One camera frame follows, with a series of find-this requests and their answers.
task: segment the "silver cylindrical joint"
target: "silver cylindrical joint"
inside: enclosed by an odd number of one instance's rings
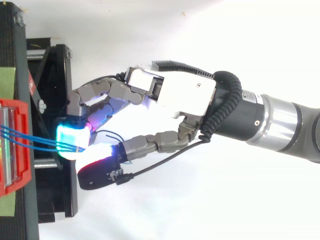
[[[249,145],[280,151],[293,138],[298,114],[292,102],[283,101],[268,95],[261,95],[264,104],[264,119],[258,132],[246,142]]]

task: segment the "robotic hand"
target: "robotic hand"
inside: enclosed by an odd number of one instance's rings
[[[87,106],[103,94],[107,94],[104,100]],[[96,129],[130,103],[173,118],[184,116],[184,120],[177,132],[140,135],[110,148],[90,145]],[[126,74],[101,77],[74,90],[66,113],[66,121],[57,129],[58,140],[87,149],[78,156],[61,155],[77,161],[96,158],[78,172],[85,190],[126,183],[190,148],[209,143],[214,133],[320,163],[319,109],[242,90],[239,79],[226,71],[210,74],[173,61],[154,61],[150,70],[129,67]],[[200,141],[188,146],[198,130]],[[154,151],[174,154],[136,173],[123,173],[121,163]]]

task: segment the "glowing fingertip sensor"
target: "glowing fingertip sensor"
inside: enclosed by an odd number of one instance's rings
[[[89,145],[90,130],[88,127],[77,129],[60,124],[56,128],[56,141],[81,147],[86,149]],[[57,150],[63,150],[61,146],[56,147]],[[77,159],[80,152],[64,152],[59,151],[59,155],[68,160]]]

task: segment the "black frame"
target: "black frame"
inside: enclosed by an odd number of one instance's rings
[[[11,2],[0,3],[0,67],[15,68],[14,98],[30,105],[26,29],[15,22],[22,12]],[[32,134],[29,107],[29,132]],[[14,217],[0,217],[0,239],[38,240],[38,210],[34,153],[30,151],[32,179],[16,191]]]
[[[50,46],[46,38],[43,58],[27,61],[27,47],[35,40],[26,40],[26,29],[17,21],[18,13],[22,11],[13,3],[0,2],[0,67],[15,68],[14,98],[29,106],[30,134],[55,139],[56,126],[64,117],[63,109],[72,91],[70,50],[63,44]],[[32,97],[28,69],[37,85]],[[40,99],[47,105],[43,114],[38,111]],[[35,159],[47,157],[55,160],[56,168],[35,171]],[[30,163],[32,179],[16,191],[14,217],[0,217],[0,240],[38,240],[38,222],[54,222],[55,212],[65,212],[66,217],[78,212],[75,162],[31,150]]]
[[[37,43],[39,49],[45,49],[42,59],[28,60],[36,85],[36,91],[31,97],[33,134],[56,139],[57,125],[66,115],[68,95],[72,91],[70,49],[64,44],[50,46],[47,38],[28,39],[27,42],[34,42],[31,46]],[[39,100],[47,105],[43,114],[38,111]],[[75,161],[66,160],[58,154],[38,151],[34,159],[51,159],[57,165],[35,169],[39,223],[54,222],[55,213],[58,212],[64,212],[66,218],[73,217],[78,212]]]

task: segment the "white background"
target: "white background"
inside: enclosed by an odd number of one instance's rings
[[[319,108],[320,3],[311,0],[16,0],[27,37],[66,44],[73,88],[151,60],[236,74],[244,89]],[[176,130],[142,106],[105,128],[125,139]],[[102,141],[110,141],[100,136]],[[135,172],[167,154],[125,165]],[[73,218],[42,240],[319,240],[320,165],[213,136],[121,186],[78,190]]]

